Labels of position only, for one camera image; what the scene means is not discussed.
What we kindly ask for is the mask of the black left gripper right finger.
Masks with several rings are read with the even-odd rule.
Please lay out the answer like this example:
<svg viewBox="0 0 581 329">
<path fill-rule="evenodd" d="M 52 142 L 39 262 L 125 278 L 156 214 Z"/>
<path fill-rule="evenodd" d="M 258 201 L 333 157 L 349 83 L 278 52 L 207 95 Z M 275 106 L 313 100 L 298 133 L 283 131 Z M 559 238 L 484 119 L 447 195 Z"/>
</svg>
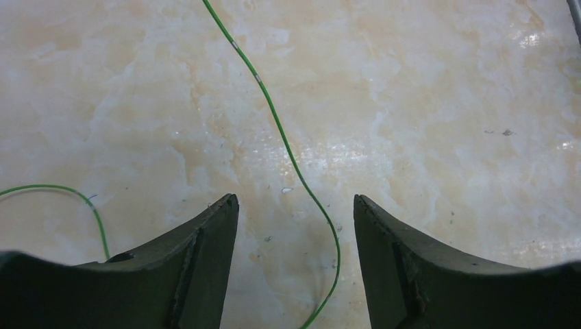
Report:
<svg viewBox="0 0 581 329">
<path fill-rule="evenodd" d="M 580 263 L 526 269 L 462 252 L 354 197 L 372 328 L 579 328 Z"/>
</svg>

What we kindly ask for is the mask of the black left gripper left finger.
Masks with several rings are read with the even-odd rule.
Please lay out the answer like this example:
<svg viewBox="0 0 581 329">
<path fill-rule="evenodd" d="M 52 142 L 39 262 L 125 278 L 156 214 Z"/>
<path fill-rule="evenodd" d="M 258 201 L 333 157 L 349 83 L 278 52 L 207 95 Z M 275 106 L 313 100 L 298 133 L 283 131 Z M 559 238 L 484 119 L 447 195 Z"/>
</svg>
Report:
<svg viewBox="0 0 581 329">
<path fill-rule="evenodd" d="M 218 328 L 239 203 L 195 218 L 104 263 L 63 265 L 1 253 L 2 328 Z"/>
</svg>

